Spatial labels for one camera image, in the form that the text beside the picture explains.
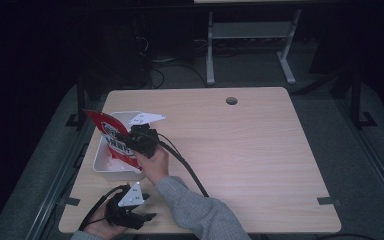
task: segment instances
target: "floor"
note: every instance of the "floor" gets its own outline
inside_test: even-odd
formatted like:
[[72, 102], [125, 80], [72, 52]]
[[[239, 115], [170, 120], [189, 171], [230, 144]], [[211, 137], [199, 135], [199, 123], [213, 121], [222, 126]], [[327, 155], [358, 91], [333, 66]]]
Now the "floor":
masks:
[[[161, 52], [154, 59], [151, 79], [161, 89], [205, 88], [204, 45], [197, 41], [193, 61]], [[290, 93], [323, 77], [309, 74], [317, 42], [294, 43], [288, 60], [297, 83], [289, 85], [277, 61], [282, 42], [220, 43], [214, 60], [216, 84], [211, 87], [279, 86]], [[319, 169], [342, 222], [335, 238], [384, 240], [384, 186], [376, 174], [373, 155], [384, 167], [384, 108], [376, 92], [362, 87], [361, 110], [369, 112], [377, 126], [357, 130], [349, 118], [349, 94], [344, 99], [330, 95], [334, 80], [306, 95], [291, 99], [313, 151]], [[0, 239], [69, 239], [58, 230], [75, 178], [76, 161], [81, 161], [83, 146], [94, 126], [87, 121], [81, 129], [66, 126], [77, 113], [76, 85], [65, 95], [37, 145], [22, 177], [0, 215]], [[88, 108], [102, 109], [100, 99], [87, 99]], [[253, 239], [311, 240], [326, 234], [252, 235]], [[120, 239], [131, 239], [134, 236]], [[136, 236], [136, 239], [193, 239], [191, 235]]]

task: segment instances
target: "dark background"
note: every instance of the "dark background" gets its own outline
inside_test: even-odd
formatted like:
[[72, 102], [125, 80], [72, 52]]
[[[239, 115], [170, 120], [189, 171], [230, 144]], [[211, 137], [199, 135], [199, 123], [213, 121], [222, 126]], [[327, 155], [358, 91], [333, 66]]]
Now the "dark background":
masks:
[[[145, 34], [154, 47], [182, 46], [178, 49], [186, 57], [188, 42], [206, 37], [205, 12], [148, 14], [147, 24], [132, 26], [133, 15], [61, 12], [79, 6], [61, 2], [0, 1], [0, 211], [59, 102], [80, 76], [91, 97], [141, 88], [148, 81], [148, 62], [135, 54], [134, 34]], [[363, 81], [384, 103], [384, 3], [338, 11], [304, 9], [296, 41], [311, 38], [323, 46], [313, 71], [327, 73], [344, 61], [360, 61]]]

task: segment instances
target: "black bracket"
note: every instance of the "black bracket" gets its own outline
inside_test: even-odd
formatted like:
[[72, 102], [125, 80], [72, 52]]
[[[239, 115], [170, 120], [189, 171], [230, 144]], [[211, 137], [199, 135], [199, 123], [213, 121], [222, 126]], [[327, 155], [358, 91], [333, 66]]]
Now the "black bracket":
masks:
[[77, 131], [79, 131], [86, 119], [86, 114], [83, 112], [83, 109], [85, 109], [86, 103], [85, 103], [85, 89], [83, 87], [83, 76], [80, 76], [77, 79], [77, 114], [71, 114], [68, 118], [67, 123], [65, 124], [66, 127], [77, 127]]
[[359, 121], [361, 127], [376, 127], [377, 123], [373, 119], [372, 115], [369, 112], [363, 112], [366, 121]]
[[80, 153], [79, 155], [77, 155], [76, 161], [73, 164], [73, 168], [77, 168], [77, 169], [80, 168], [83, 162], [83, 158], [86, 155], [86, 150], [88, 147], [89, 147], [89, 143], [83, 144], [82, 150], [80, 150]]

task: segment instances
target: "gray carpet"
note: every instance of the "gray carpet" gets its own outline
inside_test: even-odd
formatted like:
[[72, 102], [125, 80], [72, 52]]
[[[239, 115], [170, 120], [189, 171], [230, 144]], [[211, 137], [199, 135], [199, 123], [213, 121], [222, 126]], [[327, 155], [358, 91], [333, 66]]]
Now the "gray carpet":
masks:
[[[295, 44], [288, 57], [297, 79], [296, 85], [286, 83], [275, 55], [276, 46], [250, 50], [233, 57], [215, 59], [214, 87], [264, 87], [281, 86], [295, 91], [314, 82], [320, 75], [308, 74], [316, 44]], [[194, 63], [175, 61], [158, 68], [164, 74], [161, 88], [203, 88], [200, 76], [205, 77], [205, 58], [197, 57]], [[157, 84], [161, 75], [153, 71]], [[384, 108], [376, 93], [363, 86], [362, 110], [370, 112], [377, 127], [365, 127], [355, 133], [344, 110], [349, 99], [333, 99], [328, 83], [305, 96], [292, 96], [292, 102], [305, 131], [310, 147], [342, 222], [339, 233], [362, 234], [384, 240], [384, 189], [362, 148], [358, 134], [371, 143], [384, 164]], [[71, 114], [77, 111], [76, 88], [73, 87], [49, 124], [37, 146], [21, 180], [0, 216], [0, 239], [69, 239], [70, 235], [58, 231], [58, 219], [62, 214], [64, 200], [70, 192], [70, 177], [75, 174], [72, 165], [83, 144], [89, 141], [93, 125], [88, 121], [80, 130], [66, 127]], [[88, 100], [88, 107], [101, 109], [105, 101]], [[61, 166], [64, 174], [58, 175]], [[61, 198], [44, 200], [49, 191], [60, 193], [68, 184]], [[314, 234], [268, 234], [252, 236], [253, 239], [289, 240], [316, 239]], [[191, 239], [191, 236], [138, 236], [137, 239]], [[361, 239], [341, 237], [338, 239]]]

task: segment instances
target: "wooden table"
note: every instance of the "wooden table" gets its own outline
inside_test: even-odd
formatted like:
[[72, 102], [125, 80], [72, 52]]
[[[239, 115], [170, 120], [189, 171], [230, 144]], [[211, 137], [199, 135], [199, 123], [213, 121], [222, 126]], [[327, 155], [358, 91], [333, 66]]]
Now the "wooden table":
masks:
[[[238, 100], [226, 103], [228, 97]], [[224, 201], [248, 233], [337, 232], [341, 229], [303, 129], [283, 88], [212, 88], [113, 91], [103, 112], [143, 111], [166, 114], [153, 127], [168, 137], [189, 162], [211, 197]], [[74, 232], [95, 202], [125, 182], [107, 182], [92, 164], [100, 133], [95, 130], [59, 229]], [[171, 175], [195, 182], [173, 156]], [[141, 181], [151, 198], [137, 213], [157, 213], [139, 231], [188, 233], [178, 228], [152, 184]]]

